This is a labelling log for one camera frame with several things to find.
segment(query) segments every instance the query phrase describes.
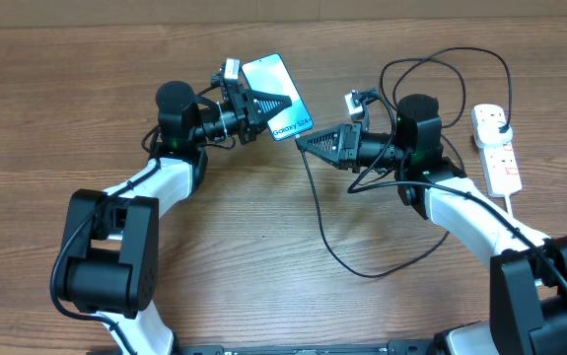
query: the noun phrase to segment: wood grain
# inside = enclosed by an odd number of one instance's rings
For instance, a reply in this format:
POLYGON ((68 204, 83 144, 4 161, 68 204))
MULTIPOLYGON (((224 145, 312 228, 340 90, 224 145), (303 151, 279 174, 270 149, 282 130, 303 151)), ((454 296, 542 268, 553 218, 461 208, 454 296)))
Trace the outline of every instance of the wood grain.
POLYGON ((0 29, 539 16, 567 0, 0 0, 0 29))
MULTIPOLYGON (((98 324, 54 310, 48 276, 71 193, 113 185, 145 164, 139 140, 156 122, 161 84, 203 89, 227 56, 279 52, 322 129, 347 121, 342 95, 376 86, 386 62, 453 45, 484 46, 507 59, 525 186, 514 210, 550 236, 567 235, 567 18, 0 31, 0 354, 112 345, 98 324)), ((445 59, 466 79, 467 109, 506 106, 495 59, 445 59)), ((403 68, 389 71, 387 86, 403 68)), ((453 72, 417 69, 398 94, 417 92, 439 99, 443 119, 458 113, 453 72)), ((378 107, 373 114, 373 130, 388 129, 378 107)), ((468 115, 447 132, 484 189, 470 134, 468 115)), ((382 280, 339 266, 320 240, 292 141, 264 134, 209 158, 204 184, 161 223, 155 300, 182 344, 378 343, 488 318, 487 271, 454 237, 382 280)), ((310 164, 327 237, 356 269, 385 270, 441 238, 394 190, 347 195, 350 173, 310 164)))

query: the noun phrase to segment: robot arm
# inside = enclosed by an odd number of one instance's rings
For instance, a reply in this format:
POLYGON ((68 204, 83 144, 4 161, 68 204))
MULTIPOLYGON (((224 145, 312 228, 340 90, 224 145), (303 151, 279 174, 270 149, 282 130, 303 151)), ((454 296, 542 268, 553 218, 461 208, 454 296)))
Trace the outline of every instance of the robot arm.
POLYGON ((297 138, 297 146, 337 169, 395 171, 403 204, 454 234, 489 269, 490 320, 438 333, 426 354, 567 354, 567 290, 552 272, 554 266, 567 282, 567 237, 553 240, 510 217, 443 157, 435 99, 418 94, 403 98, 391 137, 368 131, 366 105, 377 98, 375 90, 345 96, 353 124, 297 138), (538 251, 529 250, 517 231, 538 251), (541 300, 536 290, 541 283, 556 286, 557 296, 541 300))
POLYGON ((287 96, 245 89, 237 81, 239 68, 239 60, 228 59, 211 79, 211 88, 222 91, 222 103, 195 95, 183 82, 164 84, 156 96, 159 125, 154 135, 162 143, 152 139, 147 166, 104 191, 82 189, 71 197, 51 292, 81 313, 110 320, 112 325, 105 326, 122 353, 178 352, 175 335, 152 302, 158 282, 159 219, 202 183, 207 141, 219 143, 237 135, 242 144, 252 142, 269 119, 292 104, 287 96), (261 100, 276 106, 262 112, 261 100), (80 230, 87 216, 92 220, 80 230), (121 241, 120 250, 91 245, 91 240, 106 239, 121 241))

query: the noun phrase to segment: black cable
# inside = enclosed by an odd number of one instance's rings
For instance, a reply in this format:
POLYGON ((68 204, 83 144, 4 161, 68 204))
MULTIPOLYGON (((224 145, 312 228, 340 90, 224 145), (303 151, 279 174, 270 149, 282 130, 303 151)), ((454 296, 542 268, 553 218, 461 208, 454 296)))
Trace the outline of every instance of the black cable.
POLYGON ((388 176, 390 173, 392 173, 392 172, 393 172, 393 170, 386 170, 380 177, 376 177, 376 178, 374 178, 374 179, 372 179, 372 180, 370 180, 370 181, 368 181, 368 182, 358 183, 358 186, 365 186, 365 185, 371 184, 371 183, 373 183, 373 182, 379 181, 379 180, 381 180, 381 179, 387 177, 387 176, 388 176))
POLYGON ((431 254, 434 250, 436 250, 444 241, 445 239, 448 237, 448 235, 450 234, 450 232, 446 232, 445 235, 432 247, 430 248, 428 251, 422 253, 421 255, 413 258, 412 260, 403 263, 397 267, 394 267, 388 271, 376 274, 376 275, 368 275, 368 274, 364 274, 358 271, 355 271, 354 269, 352 269, 349 265, 347 265, 344 261, 342 261, 338 255, 335 254, 335 252, 333 251, 333 249, 331 249, 331 246, 329 245, 329 242, 326 240, 326 237, 324 236, 324 228, 322 227, 322 216, 320 214, 320 204, 319 204, 319 197, 316 194, 316 187, 314 186, 314 179, 312 178, 312 172, 310 171, 310 166, 307 164, 307 157, 305 156, 305 151, 301 150, 301 155, 303 156, 303 163, 305 163, 305 169, 307 170, 307 176, 310 179, 310 185, 312 186, 312 193, 314 194, 314 202, 316 203, 316 212, 319 216, 319 228, 320 228, 320 235, 322 236, 322 242, 324 243, 324 246, 326 247, 327 250, 329 250, 329 253, 331 254, 331 256, 333 256, 333 258, 340 263, 340 265, 342 265, 344 268, 346 268, 347 270, 349 270, 351 273, 360 276, 360 277, 365 277, 365 278, 379 278, 379 277, 384 277, 384 276, 388 276, 406 266, 412 265, 413 263, 425 258, 426 256, 428 256, 429 254, 431 254))
POLYGON ((212 148, 219 148, 219 149, 224 149, 224 150, 231 150, 231 149, 235 148, 235 145, 237 144, 235 137, 231 136, 231 139, 233 140, 233 144, 231 144, 228 147, 223 146, 221 144, 214 144, 214 143, 207 143, 207 144, 202 145, 202 147, 212 147, 212 148))
POLYGON ((155 174, 160 168, 161 168, 160 161, 157 160, 156 166, 154 166, 154 168, 151 171, 145 173, 145 175, 143 175, 142 177, 140 177, 140 178, 138 178, 134 181, 129 180, 124 187, 120 188, 115 193, 111 194, 110 196, 106 197, 106 199, 104 199, 102 202, 100 202, 95 207, 95 209, 84 218, 84 220, 79 224, 77 229, 75 229, 73 234, 70 236, 70 238, 68 239, 68 241, 66 242, 64 247, 59 252, 59 255, 55 259, 55 263, 53 264, 53 269, 52 269, 51 274, 50 274, 50 299, 53 303, 53 306, 55 306, 55 309, 57 309, 57 311, 59 311, 64 316, 71 318, 73 320, 91 320, 91 321, 100 321, 100 322, 106 323, 107 325, 109 325, 110 331, 114 330, 116 332, 116 335, 121 340, 121 343, 125 347, 125 350, 127 350, 127 352, 132 354, 132 355, 136 354, 136 352, 134 351, 131 344, 127 340, 127 337, 125 337, 125 334, 123 333, 121 328, 118 326, 117 322, 115 322, 114 320, 112 320, 108 317, 89 316, 89 315, 81 315, 81 314, 73 313, 73 312, 66 310, 64 308, 64 306, 62 306, 62 304, 59 302, 59 299, 57 298, 57 295, 56 295, 55 275, 57 274, 57 271, 60 268, 60 265, 61 265, 61 262, 62 262, 64 255, 66 255, 68 253, 68 250, 72 246, 73 242, 75 241, 76 238, 78 238, 81 231, 86 227, 86 225, 88 225, 100 211, 102 211, 104 208, 106 208, 106 206, 109 203, 113 202, 120 194, 122 194, 125 191, 128 191, 129 189, 133 189, 134 187, 136 187, 136 185, 142 183, 147 178, 149 178, 150 176, 155 174))
POLYGON ((204 94, 210 92, 210 91, 213 90, 213 89, 215 89, 215 88, 212 87, 212 86, 210 86, 210 87, 208 87, 208 88, 202 90, 201 92, 197 93, 196 95, 197 95, 197 96, 202 96, 202 95, 204 95, 204 94))
MULTIPOLYGON (((507 124, 505 124, 504 126, 500 127, 500 132, 504 133, 506 132, 509 127, 511 126, 511 107, 512 107, 512 98, 513 98, 513 94, 512 94, 512 85, 511 85, 511 72, 509 70, 509 66, 507 65, 507 62, 504 61, 504 59, 498 55, 497 53, 488 50, 488 49, 483 49, 483 48, 477 48, 477 47, 451 47, 451 48, 447 48, 447 49, 443 49, 443 50, 439 50, 438 52, 423 58, 422 60, 420 60, 419 62, 417 62, 416 64, 414 64, 412 67, 410 67, 410 69, 406 70, 403 75, 401 75, 401 77, 399 78, 399 80, 397 80, 397 82, 394 84, 394 87, 392 88, 392 100, 395 102, 396 104, 396 91, 397 91, 397 87, 399 86, 399 84, 401 83, 401 81, 411 72, 413 71, 415 68, 417 68, 419 65, 426 63, 428 61, 433 61, 432 59, 442 53, 445 52, 449 52, 452 50, 474 50, 474 51, 479 51, 479 52, 483 52, 483 53, 488 53, 493 55, 494 57, 498 58, 498 60, 500 60, 500 63, 502 63, 502 66, 504 66, 504 70, 507 74, 507 86, 509 87, 509 115, 507 117, 507 124)), ((454 125, 458 120, 455 119, 454 122, 452 122, 450 125, 448 126, 452 126, 454 125)))
POLYGON ((410 156, 412 156, 412 149, 407 148, 406 151, 403 152, 403 157, 401 157, 401 162, 399 162, 399 171, 397 173, 399 174, 400 180, 405 180, 405 171, 403 169, 403 166, 405 165, 406 159, 410 158, 410 156))
MULTIPOLYGON (((382 68, 382 73, 380 74, 380 91, 382 92, 382 96, 384 96, 384 99, 386 99, 389 102, 390 107, 392 107, 392 109, 394 109, 395 111, 397 111, 397 102, 395 101, 393 104, 390 103, 389 98, 386 95, 386 92, 384 91, 384 74, 386 73, 387 69, 389 69, 389 67, 393 66, 394 64, 397 63, 403 63, 403 62, 408 62, 408 61, 416 61, 416 62, 420 62, 422 60, 425 60, 426 58, 406 58, 406 59, 398 59, 398 60, 394 60, 390 63, 388 63, 387 65, 384 66, 384 68, 382 68)), ((433 62, 433 63, 437 63, 437 64, 441 64, 441 65, 445 65, 448 68, 454 70, 455 73, 457 73, 457 75, 459 76, 459 80, 461 81, 461 88, 462 88, 462 104, 461 104, 461 110, 459 111, 459 115, 457 116, 457 118, 455 120, 453 120, 451 123, 446 124, 441 126, 441 128, 450 128, 453 125, 455 125, 459 119, 461 119, 462 117, 462 113, 464 112, 464 106, 465 106, 465 102, 466 102, 466 88, 464 85, 464 78, 461 75, 461 72, 459 71, 459 69, 457 69, 454 65, 450 64, 450 63, 446 63, 444 61, 438 60, 438 59, 434 59, 434 58, 429 58, 428 61, 433 62)))
POLYGON ((141 147, 143 148, 143 150, 145 150, 145 152, 152 154, 152 151, 154 150, 154 147, 147 148, 147 140, 149 139, 150 136, 152 136, 153 134, 157 134, 158 137, 158 133, 161 130, 161 125, 157 124, 154 128, 152 128, 149 132, 147 132, 147 134, 145 134, 145 137, 143 137, 143 140, 141 140, 141 147))

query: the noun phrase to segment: wooden table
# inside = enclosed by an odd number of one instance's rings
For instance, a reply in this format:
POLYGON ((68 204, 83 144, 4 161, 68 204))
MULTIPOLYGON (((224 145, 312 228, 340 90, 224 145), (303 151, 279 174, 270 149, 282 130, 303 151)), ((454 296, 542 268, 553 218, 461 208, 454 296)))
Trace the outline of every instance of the wooden table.
MULTIPOLYGON (((0 354, 113 345, 99 324, 56 312, 48 277, 71 193, 103 189, 144 166, 139 142, 156 123, 161 84, 201 90, 228 56, 278 52, 323 129, 348 121, 342 96, 377 86, 385 63, 455 45, 508 61, 525 186, 513 197, 516 216, 567 235, 567 18, 0 31, 0 354)), ((467 114, 446 134, 484 189, 468 112, 507 105, 504 71, 484 54, 444 57, 467 85, 467 114)), ((389 71, 387 86, 404 68, 389 71)), ((398 92, 410 93, 437 97, 446 122, 458 113, 460 85, 446 68, 413 72, 398 92)), ((373 107, 372 130, 387 130, 386 122, 373 107)), ((209 158, 204 184, 161 222, 155 301, 182 344, 381 343, 488 319, 487 271, 454 237, 381 280, 337 264, 320 240, 293 141, 266 133, 209 158)), ((395 190, 348 195, 351 173, 310 160, 327 236, 356 269, 385 270, 441 238, 395 190)))

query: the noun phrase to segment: black mount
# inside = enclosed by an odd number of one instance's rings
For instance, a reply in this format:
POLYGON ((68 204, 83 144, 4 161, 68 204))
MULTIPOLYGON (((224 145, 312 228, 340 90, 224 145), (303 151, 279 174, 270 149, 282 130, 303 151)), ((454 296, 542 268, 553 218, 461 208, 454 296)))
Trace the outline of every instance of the black mount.
MULTIPOLYGON (((361 167, 370 166, 382 153, 389 139, 389 134, 366 132, 362 123, 355 122, 353 125, 339 124, 297 138, 296 145, 337 169, 350 168, 358 174, 361 167)), ((393 170, 402 156, 403 151, 391 145, 376 165, 376 170, 378 173, 393 170)))
POLYGON ((239 62, 230 63, 233 62, 227 61, 211 78, 211 88, 222 91, 222 103, 195 95, 191 87, 181 81, 160 87, 156 104, 164 155, 190 154, 207 139, 218 143, 235 134, 242 144, 252 142, 267 128, 268 120, 292 105, 288 96, 247 90, 238 84, 239 62), (236 70, 230 75, 229 65, 236 70))
MULTIPOLYGON (((431 340, 391 340, 388 344, 306 345, 224 348, 219 345, 184 346, 172 355, 427 355, 431 340)), ((119 350, 88 355, 122 355, 119 350)))
POLYGON ((439 102, 427 95, 409 95, 397 104, 395 145, 409 151, 406 176, 416 177, 442 166, 439 102))
MULTIPOLYGON (((221 88, 222 103, 195 95, 188 84, 180 81, 166 83, 158 90, 160 129, 156 137, 160 135, 162 143, 150 150, 150 158, 181 159, 192 164, 191 191, 204 179, 207 140, 221 142, 237 134, 242 144, 252 142, 267 128, 269 119, 292 105, 287 96, 246 90, 238 78, 236 59, 227 60, 212 76, 211 88, 221 88)), ((104 192, 84 189, 72 195, 62 246, 105 198, 104 192)), ((72 302, 82 313, 105 311, 134 319, 138 311, 149 306, 158 282, 158 225, 158 199, 116 198, 62 256, 55 275, 57 297, 72 302), (92 240, 105 240, 119 233, 120 250, 92 246, 92 240)))
MULTIPOLYGON (((62 246, 95 207, 107 197, 102 191, 73 193, 62 246)), ((158 282, 158 199, 117 198, 73 241, 55 275, 61 300, 82 313, 105 311, 134 319, 152 301, 158 282), (91 240, 122 233, 120 250, 93 248, 91 240)))
MULTIPOLYGON (((567 237, 544 242, 544 253, 567 281, 567 237)), ((491 336, 501 354, 567 354, 567 296, 558 288, 557 296, 541 301, 538 278, 547 287, 557 284, 529 251, 491 258, 491 336)))

